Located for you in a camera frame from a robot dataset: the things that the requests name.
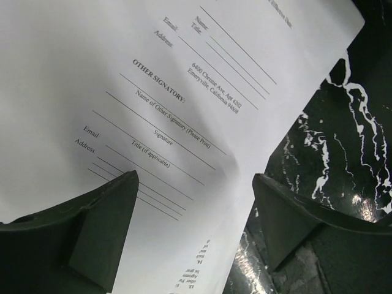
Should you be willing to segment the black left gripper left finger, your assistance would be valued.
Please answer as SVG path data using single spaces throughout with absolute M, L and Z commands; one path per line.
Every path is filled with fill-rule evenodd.
M 137 199 L 129 171 L 1 224 L 2 293 L 111 293 Z

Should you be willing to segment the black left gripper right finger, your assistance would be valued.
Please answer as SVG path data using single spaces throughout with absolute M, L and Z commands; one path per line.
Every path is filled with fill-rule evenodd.
M 252 181 L 268 266 L 285 293 L 391 293 L 391 214 L 358 219 L 264 174 Z

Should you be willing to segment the white signature form sheet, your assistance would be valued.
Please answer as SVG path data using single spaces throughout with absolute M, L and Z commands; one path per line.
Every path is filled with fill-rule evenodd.
M 141 182 L 115 293 L 222 293 L 252 178 L 364 26 L 352 1 L 2 1 L 1 221 Z

